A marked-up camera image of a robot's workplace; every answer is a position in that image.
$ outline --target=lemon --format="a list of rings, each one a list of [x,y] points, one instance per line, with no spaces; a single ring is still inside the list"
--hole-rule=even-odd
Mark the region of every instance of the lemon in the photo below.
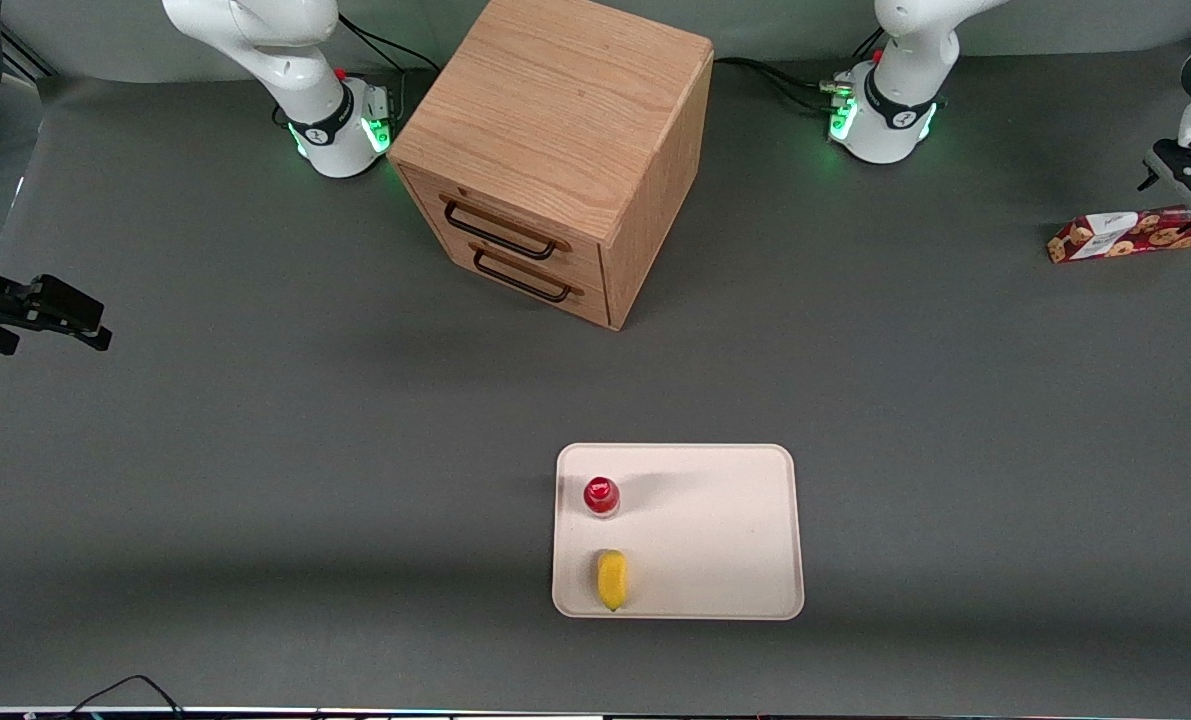
[[[626,602],[626,556],[621,550],[605,550],[599,555],[596,584],[604,606],[616,612]]]

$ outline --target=black cable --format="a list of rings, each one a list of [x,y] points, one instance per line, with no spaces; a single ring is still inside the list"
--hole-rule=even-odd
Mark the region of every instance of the black cable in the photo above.
[[[348,29],[350,29],[351,32],[354,32],[356,35],[364,35],[367,37],[374,38],[374,40],[381,42],[381,44],[384,44],[386,46],[393,46],[395,50],[399,50],[400,54],[412,55],[413,58],[422,60],[423,63],[426,63],[428,65],[430,65],[431,69],[435,69],[436,73],[441,73],[441,70],[443,70],[443,68],[439,68],[438,63],[435,63],[435,60],[428,58],[426,55],[418,54],[418,51],[409,49],[409,46],[400,45],[400,44],[398,44],[398,42],[386,40],[386,38],[381,37],[380,35],[374,35],[372,32],[368,32],[368,31],[366,31],[366,29],[362,29],[362,27],[357,26],[357,24],[354,24],[351,21],[351,19],[347,18],[345,15],[343,15],[341,13],[338,13],[338,19],[342,20],[342,24],[344,24],[344,26],[347,26]]]
[[[164,691],[164,688],[161,688],[160,685],[155,684],[155,680],[150,680],[145,675],[129,675],[127,678],[120,680],[120,682],[114,683],[110,688],[91,694],[91,696],[86,697],[82,701],[79,701],[77,706],[70,708],[70,712],[68,712],[66,716],[74,716],[75,714],[77,714],[77,712],[82,710],[82,708],[87,706],[89,702],[95,701],[106,693],[113,691],[116,688],[123,685],[124,683],[132,682],[132,680],[142,680],[143,683],[151,685],[151,688],[155,689],[156,693],[160,693],[160,696],[164,699],[164,702],[169,703],[169,708],[172,708],[173,715],[176,716],[177,720],[182,720],[185,713],[182,706],[177,705],[177,701],[173,700],[170,694]]]
[[[818,86],[816,86],[816,83],[802,81],[802,79],[792,76],[792,74],[787,74],[782,70],[779,70],[773,65],[769,65],[768,63],[761,63],[761,61],[759,60],[750,60],[750,58],[719,58],[716,60],[715,63],[723,65],[738,65],[742,68],[753,69],[755,70],[755,73],[759,73],[759,76],[761,79],[765,79],[765,81],[767,81],[769,84],[773,86],[773,90],[778,90],[778,94],[781,94],[784,99],[793,102],[794,105],[799,105],[800,108],[812,109],[813,113],[816,113],[816,111],[827,109],[827,106],[824,104],[809,102],[807,100],[804,100],[793,94],[793,92],[791,92],[791,88],[787,87],[787,84],[790,84],[792,87],[799,87],[803,90],[818,90]]]
[[[395,111],[394,117],[391,118],[394,119],[395,123],[399,123],[399,120],[404,118],[404,101],[406,101],[406,90],[409,88],[409,70],[400,68],[398,63],[395,63],[393,60],[389,58],[389,55],[384,54],[384,50],[381,50],[380,46],[372,44],[372,42],[368,40],[368,36],[372,36],[372,33],[367,33],[366,31],[362,31],[362,29],[356,27],[356,24],[351,23],[351,20],[348,20],[344,17],[342,18],[342,20],[343,24],[345,24],[347,29],[349,29],[349,31],[351,31],[354,36],[358,37],[358,40],[363,42],[363,44],[369,46],[370,50],[374,51],[374,54],[384,56],[384,58],[388,61],[389,67],[395,68],[395,73],[399,73],[399,102],[398,102],[399,109]]]
[[[39,61],[37,58],[32,58],[31,54],[29,54],[29,51],[27,51],[27,49],[25,49],[25,46],[20,46],[20,45],[18,45],[18,42],[13,40],[13,36],[11,36],[10,33],[6,33],[6,32],[1,32],[0,37],[2,37],[6,42],[8,42],[10,45],[12,45],[18,51],[18,54],[23,56],[23,58],[25,58],[26,61],[29,61],[29,63],[31,63],[32,65],[35,65],[36,68],[38,68],[39,73],[43,73],[43,77],[51,77],[52,76],[52,74],[50,71],[48,71],[48,68],[43,67],[43,64],[39,63]]]
[[[13,65],[13,69],[18,70],[18,73],[21,74],[21,79],[27,79],[31,82],[38,82],[37,77],[35,77],[33,74],[27,73],[27,69],[23,68],[21,64],[18,63],[18,61],[13,60],[13,56],[5,54],[4,58],[7,60],[11,65]]]
[[[772,76],[772,77],[775,77],[775,79],[780,79],[784,83],[788,83],[788,84],[792,84],[794,87],[802,87],[802,88],[804,88],[804,90],[816,90],[816,88],[818,88],[818,83],[805,81],[805,79],[798,79],[796,76],[792,76],[792,74],[790,74],[790,73],[786,73],[784,70],[779,70],[779,69],[774,68],[773,65],[769,65],[768,63],[761,63],[761,61],[759,61],[759,60],[750,60],[750,58],[719,58],[719,60],[716,60],[715,63],[721,64],[721,65],[741,65],[743,68],[750,68],[753,70],[759,70],[760,73],[763,73],[765,76]]]
[[[397,61],[391,60],[389,55],[386,55],[384,52],[384,50],[381,50],[380,46],[376,46],[376,45],[372,44],[372,42],[368,40],[368,38],[361,31],[358,31],[358,29],[351,26],[351,24],[348,24],[347,29],[349,29],[349,31],[354,32],[354,36],[358,37],[358,39],[362,40],[363,44],[366,44],[367,46],[369,46],[370,50],[374,51],[374,54],[379,54],[379,55],[381,55],[381,58],[388,61],[389,67],[391,68],[395,68],[395,73],[404,74],[404,68],[400,68],[399,63],[397,63]]]
[[[791,92],[788,87],[777,82],[773,77],[765,76],[765,74],[760,74],[760,77],[763,77],[765,81],[768,81],[768,83],[773,86],[773,90],[778,90],[779,94],[782,94],[784,99],[790,100],[796,105],[799,105],[800,108],[812,109],[813,113],[819,113],[819,111],[828,109],[827,105],[813,105],[813,102],[809,102],[807,100],[797,98],[796,94],[793,94],[793,92]]]
[[[866,40],[861,40],[861,45],[859,45],[856,50],[852,51],[852,56],[854,56],[854,58],[861,58],[861,56],[869,54],[871,48],[874,46],[875,42],[879,42],[879,38],[883,36],[884,29],[875,29],[875,32],[866,36]]]

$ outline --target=red cookie box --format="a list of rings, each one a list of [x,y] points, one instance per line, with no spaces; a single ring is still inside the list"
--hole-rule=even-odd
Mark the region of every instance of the red cookie box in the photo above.
[[[1048,240],[1048,256],[1060,264],[1156,250],[1185,250],[1191,246],[1191,227],[1184,231],[1190,223],[1191,211],[1185,205],[1140,213],[1080,215]]]

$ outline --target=red bottle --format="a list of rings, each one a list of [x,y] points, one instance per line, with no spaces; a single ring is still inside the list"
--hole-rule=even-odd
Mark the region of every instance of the red bottle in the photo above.
[[[594,478],[586,483],[582,500],[586,501],[586,507],[594,512],[596,518],[612,518],[622,502],[622,492],[610,478]]]

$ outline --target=metal handle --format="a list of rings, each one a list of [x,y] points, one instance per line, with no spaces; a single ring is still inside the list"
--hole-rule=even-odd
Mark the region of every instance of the metal handle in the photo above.
[[[462,220],[453,217],[453,212],[455,209],[457,209],[457,200],[449,200],[448,205],[444,206],[444,219],[448,220],[448,224],[459,228],[459,231],[472,233],[476,238],[480,238],[480,240],[487,240],[499,248],[518,252],[518,255],[523,255],[528,259],[550,258],[550,253],[555,251],[555,240],[547,242],[544,250],[528,250],[525,246],[519,245],[519,243],[510,242],[507,238],[495,236],[490,231],[481,231],[481,228],[475,227],[475,225],[462,223]]]
[[[563,290],[555,293],[555,295],[550,295],[549,292],[537,290],[537,288],[531,287],[531,284],[526,282],[517,281],[517,278],[512,278],[511,275],[507,275],[505,273],[499,273],[498,270],[494,270],[493,268],[490,268],[484,263],[480,263],[480,259],[484,259],[484,250],[476,248],[475,269],[480,270],[480,273],[484,273],[485,275],[490,275],[491,278],[499,278],[499,281],[507,283],[511,287],[517,287],[519,288],[519,290],[526,292],[528,295],[540,298],[541,300],[545,300],[547,302],[555,302],[555,303],[563,302],[565,299],[568,298],[568,293],[573,290],[572,287],[566,284]]]

